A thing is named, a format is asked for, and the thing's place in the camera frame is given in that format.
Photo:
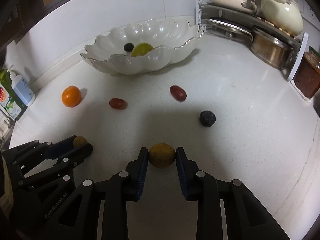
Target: lime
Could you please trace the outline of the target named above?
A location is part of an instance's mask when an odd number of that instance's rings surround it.
[[[131,57],[143,56],[152,50],[153,47],[149,43],[140,43],[133,48],[131,52]]]

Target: white scalloped bowl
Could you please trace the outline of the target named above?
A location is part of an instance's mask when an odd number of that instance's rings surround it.
[[[97,36],[95,43],[84,46],[86,53],[80,55],[103,73],[146,73],[184,60],[198,46],[203,32],[199,25],[190,26],[186,20],[130,23],[112,29],[107,36]],[[144,56],[131,57],[123,49],[129,42],[134,45],[146,42],[154,49]]]

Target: soap bottle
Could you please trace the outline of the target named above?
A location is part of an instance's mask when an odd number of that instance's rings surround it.
[[[11,70],[12,67],[13,65],[8,68],[12,80],[11,88],[26,106],[31,106],[36,99],[36,95],[31,91],[24,78]]]
[[[0,71],[0,105],[15,120],[18,120],[27,107],[22,103],[11,87],[10,75],[6,69]]]

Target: white countertop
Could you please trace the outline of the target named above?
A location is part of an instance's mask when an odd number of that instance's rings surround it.
[[[74,108],[61,102],[70,85],[86,94]],[[185,102],[173,99],[172,85]],[[127,109],[111,109],[112,97]],[[204,110],[217,117],[211,128],[199,123]],[[10,147],[85,136],[94,151],[75,169],[79,184],[109,179],[141,147],[182,146],[216,179],[242,180],[291,239],[302,239],[320,213],[319,121],[281,72],[245,45],[206,34],[186,60],[158,72],[112,77],[83,61],[71,67],[39,92]],[[175,165],[149,165],[141,200],[127,206],[130,239],[195,239],[197,203],[184,200]]]

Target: stainless steel pot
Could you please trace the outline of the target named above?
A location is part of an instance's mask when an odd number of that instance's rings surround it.
[[[292,47],[265,31],[253,27],[255,33],[251,51],[265,63],[277,69],[284,69],[292,55]]]

